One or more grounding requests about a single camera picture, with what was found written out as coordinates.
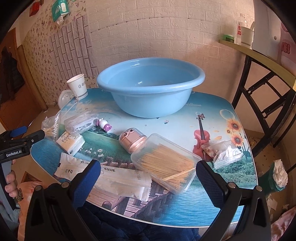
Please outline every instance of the white brick wall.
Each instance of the white brick wall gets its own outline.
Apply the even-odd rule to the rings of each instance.
[[[240,13],[253,22],[252,0],[86,0],[86,11],[99,72],[134,58],[183,59],[205,71],[199,89],[232,99],[242,56],[218,39],[235,34]],[[220,93],[210,88],[217,80]]]

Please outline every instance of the black metal chair frame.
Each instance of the black metal chair frame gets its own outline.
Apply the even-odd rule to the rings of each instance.
[[[247,82],[247,78],[249,75],[249,71],[250,71],[252,62],[259,64],[260,66],[268,69],[270,72],[266,76],[264,76],[261,80],[259,80],[255,84],[253,84],[250,88],[246,89],[245,84]],[[294,105],[296,103],[296,92],[293,89],[290,89],[284,95],[281,95],[275,89],[275,87],[273,85],[271,85],[271,83],[268,82],[274,76],[278,76],[278,75],[276,73],[274,73],[273,71],[271,71],[264,64],[258,62],[256,59],[246,55],[246,59],[244,62],[244,69],[242,71],[242,76],[239,81],[239,86],[237,88],[237,91],[236,91],[235,96],[232,101],[232,106],[235,109],[238,102],[239,102],[241,95],[244,94],[244,96],[246,97],[247,101],[249,102],[250,106],[252,107],[252,109],[253,109],[256,117],[258,118],[258,121],[263,129],[263,132],[264,132],[263,138],[252,149],[253,157],[256,157],[276,136],[276,134],[279,132],[279,130],[285,124],[287,118],[289,117],[289,115],[290,115],[291,111],[293,110]],[[262,85],[265,85],[265,84],[267,84],[277,94],[279,99],[277,99],[274,103],[272,103],[271,105],[269,105],[268,107],[266,107],[264,110],[261,111],[251,95],[255,90],[257,90],[259,87],[261,87]],[[273,113],[278,108],[280,108],[281,106],[282,106],[282,109],[281,109],[280,113],[276,117],[276,119],[273,122],[273,124],[271,125],[271,127],[269,127],[268,123],[266,122],[266,118],[271,113]],[[296,115],[294,116],[294,118],[292,119],[292,121],[290,122],[290,124],[288,125],[286,130],[283,132],[283,134],[280,136],[280,138],[274,143],[273,147],[276,147],[278,145],[278,143],[284,138],[284,136],[289,131],[289,129],[291,128],[291,126],[293,125],[295,120],[296,120]]]

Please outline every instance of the white bottle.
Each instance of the white bottle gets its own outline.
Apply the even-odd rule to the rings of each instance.
[[[242,42],[242,29],[241,27],[247,26],[247,20],[245,18],[245,15],[243,13],[240,14],[239,18],[237,19],[237,34],[235,43],[241,45]]]

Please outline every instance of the floral wallpaper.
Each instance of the floral wallpaper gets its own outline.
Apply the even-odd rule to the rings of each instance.
[[[64,22],[58,25],[52,20],[52,4],[42,12],[22,43],[32,77],[44,101],[49,105],[57,102],[60,93],[69,87],[66,81],[60,81],[58,78],[48,39],[64,25],[86,14],[85,0],[70,0],[70,13],[64,17]],[[86,84],[88,88],[97,87],[96,78],[86,78]]]

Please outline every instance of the shelf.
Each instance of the shelf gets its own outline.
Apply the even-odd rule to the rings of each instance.
[[[275,72],[276,75],[278,75],[283,81],[287,83],[288,86],[290,86],[293,90],[296,91],[296,77],[292,75],[288,70],[286,70],[283,66],[279,65],[274,60],[266,57],[265,55],[258,53],[254,50],[251,50],[249,48],[246,48],[244,46],[234,44],[228,41],[219,40],[219,43],[226,45],[230,48],[236,49],[253,59],[259,61],[260,63],[264,64],[267,68],[269,68],[271,71]]]

